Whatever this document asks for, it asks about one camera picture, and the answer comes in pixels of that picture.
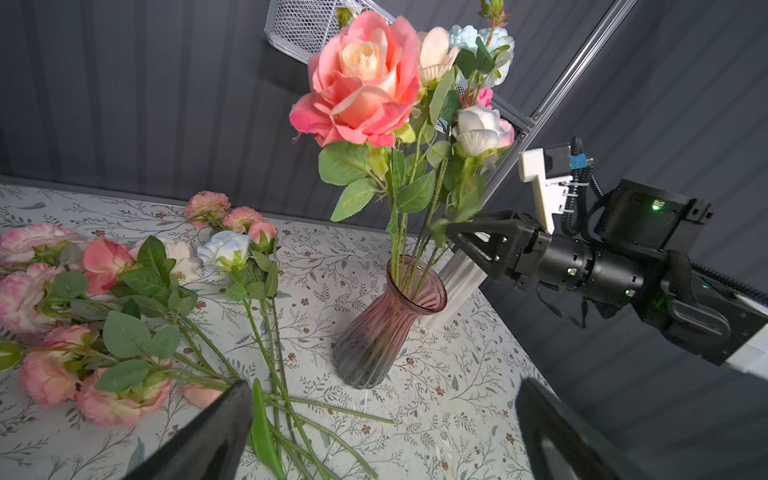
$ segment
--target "pink glass vase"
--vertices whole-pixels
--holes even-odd
[[[411,257],[403,257],[402,265],[408,266],[412,261]],[[419,284],[425,268],[426,265],[419,262],[413,285]],[[445,287],[434,271],[427,272],[424,284],[413,300],[395,285],[390,264],[387,264],[386,273],[384,294],[373,300],[344,330],[333,350],[339,375],[357,389],[370,389],[384,380],[414,320],[445,308]]]

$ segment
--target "wire mesh basket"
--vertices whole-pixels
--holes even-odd
[[[282,53],[308,63],[339,33],[336,9],[342,7],[356,14],[373,10],[384,15],[389,23],[395,21],[369,0],[271,0],[264,27],[266,38]]]

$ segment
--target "pink rose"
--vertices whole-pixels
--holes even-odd
[[[277,235],[277,228],[269,222],[255,223],[248,229],[248,237],[254,242],[259,243],[261,232],[264,232],[267,240],[272,240]]]
[[[35,247],[78,240],[82,238],[75,232],[53,223],[36,223],[8,230],[0,235],[0,263],[28,262],[35,257]]]
[[[184,398],[201,410],[207,409],[211,403],[216,402],[216,399],[218,399],[222,393],[221,390],[207,389],[196,383],[189,383],[184,387]]]
[[[136,426],[140,419],[159,410],[170,395],[170,380],[156,376],[147,377],[139,389],[131,389],[125,397],[99,390],[96,382],[104,372],[106,369],[96,369],[74,396],[83,415],[96,425]]]
[[[30,265],[25,272],[14,272],[0,280],[0,322],[13,333],[42,333],[53,328],[56,319],[36,310],[43,300],[45,282],[64,268],[47,263]]]
[[[224,214],[232,207],[227,195],[201,191],[190,199],[190,202],[184,208],[184,216],[192,222],[195,228],[203,228],[206,222],[200,221],[200,215],[208,214],[218,219],[224,218]]]
[[[118,281],[118,273],[134,264],[125,245],[117,245],[104,237],[97,237],[88,245],[83,255],[88,293],[103,295]]]
[[[224,226],[234,233],[246,233],[249,226],[263,219],[264,217],[253,208],[238,207],[224,217]]]
[[[491,100],[493,99],[493,90],[490,88],[481,88],[478,92],[477,104],[485,108],[491,107]]]
[[[419,40],[404,18],[392,26],[363,12],[310,59],[310,90],[290,122],[315,134],[320,147],[337,141],[394,147],[392,131],[408,120],[419,93]]]
[[[56,406],[74,398],[78,377],[59,361],[56,352],[32,352],[24,357],[18,384],[44,407]]]

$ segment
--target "cable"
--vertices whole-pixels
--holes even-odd
[[[752,286],[747,285],[744,282],[740,282],[734,278],[727,276],[725,273],[720,273],[717,270],[711,269],[706,265],[702,265],[698,262],[691,261],[691,267],[694,272],[699,273],[702,276],[715,280],[718,283],[722,283],[724,286],[736,290],[741,295],[751,298],[756,302],[760,302],[763,305],[768,305],[768,293],[758,290]]]

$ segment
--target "floral patterned tablecloth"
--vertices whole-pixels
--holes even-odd
[[[197,245],[205,233],[184,221],[183,210],[152,201],[0,184],[0,230],[51,222],[123,244],[157,235]],[[283,245],[277,310],[292,395],[389,417],[397,424],[320,409],[307,415],[356,447],[384,480],[532,478],[514,401],[523,378],[546,382],[479,291],[439,331],[415,324],[382,384],[370,390],[349,388],[334,372],[333,343],[383,291],[389,237],[273,222]],[[207,275],[187,287],[200,295],[192,317],[244,377],[265,379],[266,366],[240,305],[222,293],[223,278]],[[162,410],[136,428],[99,427],[88,423],[74,402],[53,409],[34,404],[18,388],[18,370],[2,372],[0,476],[121,478],[197,413],[174,386]],[[313,445],[339,476],[366,478],[329,437],[316,435]],[[269,475],[246,451],[237,478]],[[297,472],[289,478],[298,478]]]

